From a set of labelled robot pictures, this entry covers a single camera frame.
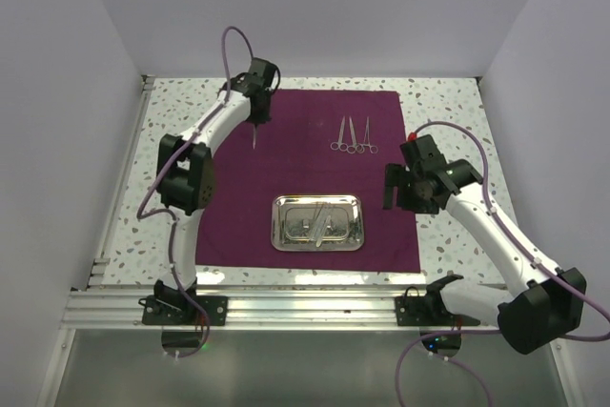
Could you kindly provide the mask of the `steel hemostat clamp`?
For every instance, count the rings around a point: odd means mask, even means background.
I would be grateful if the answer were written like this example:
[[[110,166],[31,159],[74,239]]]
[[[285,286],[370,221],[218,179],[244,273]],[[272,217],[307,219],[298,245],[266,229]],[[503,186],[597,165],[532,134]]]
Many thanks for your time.
[[[366,119],[365,131],[360,143],[360,152],[361,153],[370,153],[377,154],[378,146],[374,145],[371,142],[371,129],[370,129],[370,118]]]

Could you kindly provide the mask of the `steel scissors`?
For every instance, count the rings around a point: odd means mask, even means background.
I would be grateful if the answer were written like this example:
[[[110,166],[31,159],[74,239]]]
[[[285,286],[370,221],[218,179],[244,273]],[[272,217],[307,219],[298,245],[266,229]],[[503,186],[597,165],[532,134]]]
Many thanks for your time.
[[[364,153],[364,147],[361,143],[359,143],[356,139],[356,128],[352,117],[348,118],[349,120],[349,131],[351,143],[348,145],[347,152],[348,153]]]
[[[339,130],[338,130],[337,140],[330,144],[330,148],[332,151],[339,151],[339,152],[348,151],[348,145],[343,141],[345,123],[346,123],[346,118],[342,117],[340,126],[339,126]]]

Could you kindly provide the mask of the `purple cloth wrap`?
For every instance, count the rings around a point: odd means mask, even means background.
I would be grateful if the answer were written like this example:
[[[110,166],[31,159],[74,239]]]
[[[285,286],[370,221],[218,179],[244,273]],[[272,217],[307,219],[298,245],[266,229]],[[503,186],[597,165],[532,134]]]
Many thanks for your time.
[[[370,118],[377,154],[332,151],[342,117],[361,143]],[[396,92],[280,90],[271,121],[253,130],[243,123],[213,158],[216,180],[199,225],[196,262],[236,268],[281,268],[387,273],[420,270],[414,214],[384,210],[384,171],[400,164],[406,140]],[[288,194],[350,194],[362,204],[364,244],[353,252],[287,253],[271,241],[272,204]]]

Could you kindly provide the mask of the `steel tweezers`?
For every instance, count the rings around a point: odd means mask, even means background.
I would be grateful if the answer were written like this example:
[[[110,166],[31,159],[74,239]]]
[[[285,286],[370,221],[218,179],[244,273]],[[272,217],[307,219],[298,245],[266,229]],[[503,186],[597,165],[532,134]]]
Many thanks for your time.
[[[330,203],[323,202],[316,211],[314,222],[309,233],[309,242],[321,242],[325,228],[328,225],[327,219],[331,215],[332,209],[333,206]]]

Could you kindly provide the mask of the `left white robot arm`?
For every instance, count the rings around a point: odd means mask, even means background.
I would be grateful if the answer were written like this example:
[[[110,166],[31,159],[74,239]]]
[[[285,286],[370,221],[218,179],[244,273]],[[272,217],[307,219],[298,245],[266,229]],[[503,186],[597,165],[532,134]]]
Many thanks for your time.
[[[192,321],[198,301],[195,252],[199,223],[214,196],[214,154],[233,130],[244,122],[259,126],[271,120],[272,97],[278,89],[279,67],[253,58],[246,72],[224,84],[217,99],[195,124],[179,135],[161,138],[155,190],[163,207],[177,222],[171,234],[169,271],[156,281],[154,297],[176,323]]]

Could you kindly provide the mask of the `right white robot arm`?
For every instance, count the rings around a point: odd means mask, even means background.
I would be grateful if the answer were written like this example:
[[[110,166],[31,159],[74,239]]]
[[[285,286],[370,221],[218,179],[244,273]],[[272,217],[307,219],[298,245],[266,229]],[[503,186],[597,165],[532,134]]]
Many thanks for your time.
[[[498,327],[522,355],[576,330],[586,291],[583,274],[562,269],[504,221],[503,210],[487,193],[485,175],[465,159],[448,161],[431,135],[412,135],[400,150],[405,163],[385,168],[384,209],[446,212],[488,255],[506,288],[446,275],[428,284],[424,295],[396,297],[397,323],[442,326],[463,316]]]

